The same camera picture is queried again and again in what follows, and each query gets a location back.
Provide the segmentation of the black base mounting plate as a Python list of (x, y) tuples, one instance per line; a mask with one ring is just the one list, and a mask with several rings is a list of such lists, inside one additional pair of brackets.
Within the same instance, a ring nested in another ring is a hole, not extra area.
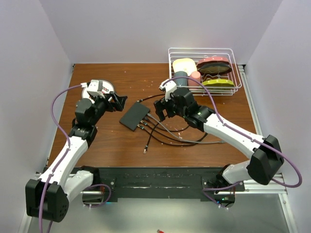
[(95, 173), (94, 187), (86, 190), (83, 200), (96, 203), (101, 197), (109, 202), (119, 199), (199, 199), (230, 207), (235, 202), (235, 194), (244, 191), (244, 184), (235, 187), (217, 183), (219, 167), (77, 167)]

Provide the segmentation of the olive green bowl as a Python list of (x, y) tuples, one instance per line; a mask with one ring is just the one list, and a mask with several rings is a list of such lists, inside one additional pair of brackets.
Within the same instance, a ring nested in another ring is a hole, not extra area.
[(235, 87), (231, 80), (227, 79), (209, 79), (202, 82), (202, 85), (206, 87)]

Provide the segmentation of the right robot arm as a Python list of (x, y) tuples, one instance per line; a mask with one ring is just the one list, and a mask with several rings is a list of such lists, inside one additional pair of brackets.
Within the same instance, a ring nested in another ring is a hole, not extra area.
[(247, 158), (239, 164), (224, 166), (209, 181), (212, 188), (227, 191), (237, 182), (254, 180), (267, 185), (284, 163), (276, 137), (251, 133), (216, 114), (216, 111), (199, 105), (186, 88), (178, 88), (154, 102), (155, 113), (161, 121), (166, 117), (179, 116), (187, 124), (202, 132), (216, 136), (232, 145)]

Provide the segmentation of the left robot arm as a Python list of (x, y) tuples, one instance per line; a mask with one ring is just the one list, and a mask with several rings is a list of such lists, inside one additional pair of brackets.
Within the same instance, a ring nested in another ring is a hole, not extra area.
[(61, 222), (67, 214), (69, 203), (83, 190), (100, 187), (101, 179), (96, 168), (81, 168), (73, 177), (70, 173), (94, 141), (96, 123), (105, 112), (121, 112), (127, 96), (118, 96), (114, 91), (108, 94), (89, 91), (88, 94), (90, 98), (82, 98), (76, 103), (72, 129), (57, 158), (39, 178), (26, 183), (28, 216)]

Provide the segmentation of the dark grey cup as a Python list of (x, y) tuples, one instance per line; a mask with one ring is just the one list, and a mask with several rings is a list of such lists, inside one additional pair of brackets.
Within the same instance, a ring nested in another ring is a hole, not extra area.
[(174, 82), (178, 87), (185, 87), (188, 85), (188, 79), (186, 78), (187, 76), (187, 72), (177, 71), (174, 73), (174, 78), (177, 78), (174, 80)]

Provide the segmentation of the black brown bowl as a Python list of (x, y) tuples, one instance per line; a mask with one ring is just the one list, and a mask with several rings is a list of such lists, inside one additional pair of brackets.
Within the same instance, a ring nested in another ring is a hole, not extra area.
[(206, 64), (198, 69), (198, 71), (202, 74), (208, 74), (208, 75), (223, 75), (230, 73), (232, 71), (232, 68), (230, 65), (223, 64), (223, 63), (212, 63), (212, 64)]

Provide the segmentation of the pink cup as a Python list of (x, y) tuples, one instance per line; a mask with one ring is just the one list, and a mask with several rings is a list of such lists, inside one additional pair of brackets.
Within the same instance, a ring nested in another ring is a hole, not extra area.
[(199, 71), (194, 71), (190, 74), (190, 78), (193, 80), (188, 80), (188, 86), (198, 87), (201, 82), (201, 73)]

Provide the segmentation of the black network switch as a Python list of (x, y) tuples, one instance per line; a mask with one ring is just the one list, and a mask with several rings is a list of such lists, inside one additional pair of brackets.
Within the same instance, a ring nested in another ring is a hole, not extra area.
[(135, 131), (137, 125), (150, 113), (150, 108), (135, 102), (129, 110), (122, 116), (119, 123), (131, 131)]

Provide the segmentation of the cream yellow plate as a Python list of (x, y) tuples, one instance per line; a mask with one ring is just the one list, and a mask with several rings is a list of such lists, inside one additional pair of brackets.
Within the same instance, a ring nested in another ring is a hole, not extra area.
[(188, 76), (197, 71), (196, 63), (191, 58), (177, 59), (173, 61), (172, 66), (174, 72), (183, 71), (186, 72)]

